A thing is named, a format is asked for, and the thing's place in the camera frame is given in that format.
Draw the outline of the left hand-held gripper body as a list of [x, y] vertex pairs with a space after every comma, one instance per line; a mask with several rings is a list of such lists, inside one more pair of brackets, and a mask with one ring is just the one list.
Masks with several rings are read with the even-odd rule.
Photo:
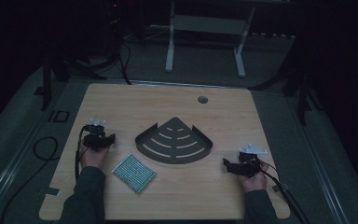
[[110, 147], [104, 143], [104, 139], [107, 137], [104, 131], [104, 124], [104, 120], [90, 119], [89, 124], [84, 126], [84, 130], [89, 132], [83, 140], [83, 144], [86, 147], [90, 147], [96, 152], [98, 152], [100, 148]]

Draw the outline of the white metal stand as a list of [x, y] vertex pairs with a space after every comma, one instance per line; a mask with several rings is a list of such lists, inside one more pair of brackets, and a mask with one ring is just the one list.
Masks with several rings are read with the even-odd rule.
[[238, 77], [246, 77], [242, 51], [250, 32], [255, 14], [255, 7], [245, 7], [243, 19], [228, 17], [213, 17], [180, 13], [176, 7], [179, 0], [171, 0], [169, 20], [169, 43], [165, 61], [165, 71], [173, 70], [175, 55], [175, 35], [178, 32], [190, 32], [203, 35], [231, 35], [239, 39], [239, 43], [233, 48], [233, 57], [237, 68]]

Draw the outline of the black corner shelf rack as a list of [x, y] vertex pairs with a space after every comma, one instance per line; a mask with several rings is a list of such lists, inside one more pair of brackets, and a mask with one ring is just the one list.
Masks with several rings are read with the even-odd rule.
[[137, 149], [146, 157], [167, 164], [187, 164], [207, 157], [213, 142], [196, 126], [189, 128], [174, 117], [157, 123], [135, 138]]

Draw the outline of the person's right hand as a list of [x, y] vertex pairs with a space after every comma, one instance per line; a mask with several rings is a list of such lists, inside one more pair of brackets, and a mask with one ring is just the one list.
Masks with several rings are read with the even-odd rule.
[[245, 193], [249, 193], [255, 190], [266, 190], [267, 189], [267, 178], [265, 172], [269, 167], [262, 161], [261, 171], [255, 176], [248, 178], [243, 175], [238, 175], [238, 180], [241, 183], [242, 189]]

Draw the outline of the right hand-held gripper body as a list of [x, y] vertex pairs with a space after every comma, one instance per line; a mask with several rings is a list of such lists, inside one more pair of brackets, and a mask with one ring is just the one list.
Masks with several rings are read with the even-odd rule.
[[258, 159], [258, 155], [267, 153], [268, 151], [266, 149], [252, 144], [248, 144], [246, 147], [240, 147], [238, 155], [238, 165], [240, 168], [237, 171], [228, 172], [251, 178], [261, 171], [261, 161]]

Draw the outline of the black rectangular floor frame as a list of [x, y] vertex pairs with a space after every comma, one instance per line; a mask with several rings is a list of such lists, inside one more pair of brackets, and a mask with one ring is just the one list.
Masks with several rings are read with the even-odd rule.
[[69, 118], [69, 111], [53, 110], [48, 117], [48, 122], [67, 122]]

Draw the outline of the person's left hand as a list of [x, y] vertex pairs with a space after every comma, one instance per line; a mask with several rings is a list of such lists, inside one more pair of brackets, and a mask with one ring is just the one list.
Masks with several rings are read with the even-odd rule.
[[80, 164], [82, 168], [96, 167], [103, 169], [109, 147], [100, 148], [98, 152], [89, 149], [84, 144], [80, 145]]

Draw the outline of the black tripod stand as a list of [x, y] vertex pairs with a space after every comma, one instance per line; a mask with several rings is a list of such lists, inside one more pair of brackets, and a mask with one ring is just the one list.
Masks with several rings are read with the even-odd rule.
[[305, 112], [309, 109], [307, 95], [310, 86], [310, 72], [314, 62], [315, 50], [307, 45], [304, 37], [297, 36], [283, 59], [277, 74], [261, 84], [249, 87], [249, 90], [261, 91], [286, 79], [287, 82], [282, 93], [286, 97], [293, 97], [298, 93], [296, 116], [300, 123], [305, 125]]
[[123, 46], [124, 0], [48, 0], [42, 33], [42, 108], [52, 99], [51, 79], [68, 81], [71, 73], [103, 80], [97, 72], [113, 64], [126, 65]]

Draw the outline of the green striped square cloth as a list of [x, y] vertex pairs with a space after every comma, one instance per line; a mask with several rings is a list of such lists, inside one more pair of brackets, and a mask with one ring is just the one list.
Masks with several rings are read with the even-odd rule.
[[136, 194], [140, 194], [153, 180], [156, 173], [140, 162], [133, 154], [128, 154], [111, 171]]

